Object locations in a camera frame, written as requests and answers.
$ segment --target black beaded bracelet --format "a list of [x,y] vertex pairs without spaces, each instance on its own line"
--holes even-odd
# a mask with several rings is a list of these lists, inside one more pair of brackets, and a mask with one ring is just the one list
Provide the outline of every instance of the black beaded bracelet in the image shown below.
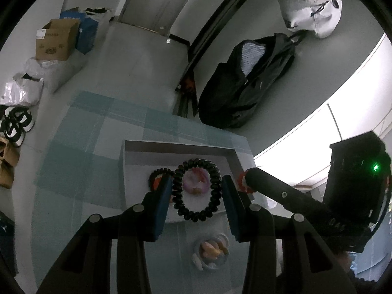
[[[208,206],[205,207],[202,211],[193,212],[190,211],[182,200],[182,178],[184,173],[192,168],[199,167],[207,170],[210,175],[211,182],[211,198]],[[213,164],[209,160],[205,159],[191,159],[189,161],[183,162],[182,165],[179,165],[178,168],[174,171],[173,178],[173,202],[174,208],[178,210],[179,216],[184,216],[185,220],[192,220],[193,222],[205,221],[206,218],[211,218],[212,213],[218,211],[218,205],[220,205],[220,198],[222,197],[222,185],[221,185],[221,176],[218,168],[215,164]]]
[[154,191],[154,181],[156,177],[159,175],[164,175],[164,174],[169,174],[172,177],[174,176],[174,171],[168,169],[168,168],[160,168],[157,170],[154,170],[152,174],[150,175],[150,178],[148,179],[148,186],[150,187],[151,191]]

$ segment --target checkered tablecloth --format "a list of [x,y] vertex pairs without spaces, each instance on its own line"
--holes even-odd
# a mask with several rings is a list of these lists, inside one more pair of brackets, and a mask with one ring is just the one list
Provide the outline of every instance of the checkered tablecloth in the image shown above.
[[[244,137],[186,118],[90,92],[77,94],[66,109],[36,178],[31,245],[37,285],[90,214],[106,217],[125,209],[118,169],[124,138],[234,148],[244,169],[255,166]],[[191,263],[194,243],[216,233],[230,238],[229,260],[218,271],[199,272]],[[166,224],[156,243],[146,243],[152,292],[240,293],[247,251],[247,243],[234,241],[224,213],[206,222]]]

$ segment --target brown cardboard box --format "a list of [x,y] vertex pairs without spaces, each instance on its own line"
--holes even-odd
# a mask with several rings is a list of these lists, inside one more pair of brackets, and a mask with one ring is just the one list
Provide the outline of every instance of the brown cardboard box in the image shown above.
[[7,164],[0,161],[0,186],[11,189],[14,182],[14,174]]
[[66,61],[76,44],[80,20],[53,19],[37,31],[35,58]]
[[0,160],[15,167],[19,161],[19,153],[8,139],[0,137]]

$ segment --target tiled floor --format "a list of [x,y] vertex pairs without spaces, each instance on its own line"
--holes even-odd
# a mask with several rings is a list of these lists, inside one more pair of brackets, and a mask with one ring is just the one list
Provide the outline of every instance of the tiled floor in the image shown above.
[[187,48],[175,41],[166,43],[166,38],[149,31],[113,23],[106,40],[88,58],[86,67],[57,92],[48,94],[44,89],[39,106],[32,109],[36,125],[21,147],[13,187],[0,187],[0,210],[16,222],[16,279],[26,294],[37,290],[31,259],[34,180],[66,104],[78,90],[88,90],[171,112],[174,89],[187,65]]

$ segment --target silver bolt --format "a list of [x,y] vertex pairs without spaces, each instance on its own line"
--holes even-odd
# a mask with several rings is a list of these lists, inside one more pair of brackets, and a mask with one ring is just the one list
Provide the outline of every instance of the silver bolt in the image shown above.
[[294,220],[297,222],[303,222],[305,220],[305,217],[300,213],[296,213],[294,215]]
[[249,206],[249,209],[257,212],[257,211],[260,211],[261,205],[258,205],[257,203],[251,203]]
[[134,210],[135,212],[142,212],[144,210],[144,206],[141,203],[139,203],[137,205],[134,205],[132,210]]
[[99,214],[93,214],[89,217],[89,221],[91,223],[96,223],[101,219],[101,216]]

